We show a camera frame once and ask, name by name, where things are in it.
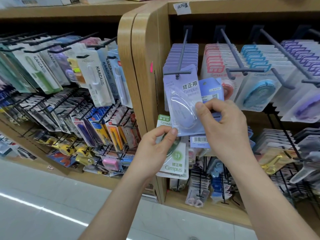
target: red correction tape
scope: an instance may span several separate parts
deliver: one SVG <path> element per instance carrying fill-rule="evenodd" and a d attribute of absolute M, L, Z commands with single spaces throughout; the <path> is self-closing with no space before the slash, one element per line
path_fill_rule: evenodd
<path fill-rule="evenodd" d="M 221 85 L 223 87 L 224 100 L 230 99 L 234 91 L 233 82 L 230 80 L 223 80 Z"/>

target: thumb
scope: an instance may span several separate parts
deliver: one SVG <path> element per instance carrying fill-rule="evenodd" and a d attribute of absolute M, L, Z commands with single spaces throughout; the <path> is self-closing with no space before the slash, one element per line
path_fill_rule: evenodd
<path fill-rule="evenodd" d="M 157 146 L 160 147 L 161 150 L 167 153 L 167 151 L 169 151 L 170 147 L 172 146 L 175 139 L 177 138 L 177 135 L 178 135 L 178 130 L 176 128 L 170 129 L 170 131 L 166 134 L 166 136 Z"/>
<path fill-rule="evenodd" d="M 209 129 L 212 126 L 212 123 L 218 123 L 212 117 L 210 110 L 202 102 L 197 102 L 195 104 L 195 110 L 197 111 L 197 115 L 205 130 Z"/>

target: fingernail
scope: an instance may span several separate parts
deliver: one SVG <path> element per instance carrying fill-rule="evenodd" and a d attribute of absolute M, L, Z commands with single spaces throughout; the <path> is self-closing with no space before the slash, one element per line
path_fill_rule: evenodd
<path fill-rule="evenodd" d="M 197 102 L 197 103 L 195 104 L 195 109 L 201 109 L 202 105 L 203 105 L 202 102 Z"/>
<path fill-rule="evenodd" d="M 178 135 L 178 130 L 176 128 L 172 128 L 170 129 L 170 133 L 176 136 Z"/>

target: wooden display rack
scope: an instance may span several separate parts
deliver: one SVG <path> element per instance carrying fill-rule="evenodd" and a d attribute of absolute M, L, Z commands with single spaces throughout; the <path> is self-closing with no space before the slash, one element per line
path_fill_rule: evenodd
<path fill-rule="evenodd" d="M 191 14 L 177 16 L 174 4 L 182 2 L 189 2 Z M 75 20 L 85 20 L 87 23 L 93 23 L 97 20 L 117 23 L 121 63 L 137 124 L 143 136 L 156 127 L 159 114 L 167 114 L 164 110 L 162 68 L 171 45 L 182 42 L 183 24 L 193 24 L 195 28 L 201 27 L 197 29 L 199 31 L 197 43 L 203 49 L 205 44 L 212 41 L 203 41 L 207 34 L 200 37 L 203 32 L 202 22 L 211 25 L 207 26 L 206 31 L 213 33 L 215 22 L 224 24 L 224 22 L 239 22 L 240 20 L 244 25 L 244 30 L 247 30 L 247 26 L 252 25 L 253 22 L 274 22 L 279 19 L 281 22 L 294 21 L 300 24 L 300 22 L 309 23 L 310 20 L 315 20 L 319 16 L 320 0 L 151 0 L 146 2 L 115 1 L 101 5 L 76 4 L 64 7 L 11 8 L 0 11 L 0 22 L 38 23 L 44 17 L 50 22 L 58 20 L 59 25 Z M 284 29 L 280 38 L 290 38 L 284 33 L 286 31 Z M 229 30 L 227 34 L 231 34 L 232 38 L 235 37 L 236 40 L 238 38 L 238 34 L 232 34 Z M 241 45 L 245 42 L 239 38 L 235 44 Z M 199 50 L 199 62 L 202 60 L 202 54 L 203 50 Z M 257 125 L 257 131 L 259 131 L 261 129 L 258 128 L 259 125 L 265 128 L 267 122 L 257 119 L 256 116 L 257 114 L 247 114 L 248 120 Z M 26 129 L 27 127 L 16 126 L 4 118 L 0 118 L 0 131 L 38 157 L 31 163 L 17 159 L 12 159 L 13 161 L 41 170 L 46 169 L 44 166 L 35 165 L 50 164 L 54 170 L 49 172 L 58 171 L 58 174 L 66 175 L 66 177 L 108 189 L 114 189 L 117 185 L 119 180 L 116 178 L 89 172 L 73 172 L 46 158 L 46 153 L 42 151 L 43 148 L 39 148 L 31 139 L 18 137 Z M 203 208 L 196 208 L 184 203 L 185 191 L 168 191 L 166 178 L 155 177 L 152 183 L 159 203 L 232 224 L 251 227 L 248 215 L 230 202 L 229 204 L 213 205 L 208 200 Z M 317 226 L 320 226 L 320 221 L 315 217 L 314 210 L 310 210 L 310 206 L 301 205 L 301 208 L 304 209 L 301 214 L 304 213 L 305 219 L 312 221 L 310 225 L 319 232 Z"/>

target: left hand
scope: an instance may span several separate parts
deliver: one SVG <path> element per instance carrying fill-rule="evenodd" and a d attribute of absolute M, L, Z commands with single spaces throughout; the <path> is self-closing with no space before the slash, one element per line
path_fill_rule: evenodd
<path fill-rule="evenodd" d="M 164 133 L 167 135 L 160 143 L 156 144 L 156 138 Z M 177 134 L 176 128 L 166 125 L 161 125 L 146 133 L 142 137 L 136 155 L 128 168 L 130 174 L 140 177 L 143 182 L 150 181 L 160 171 Z"/>

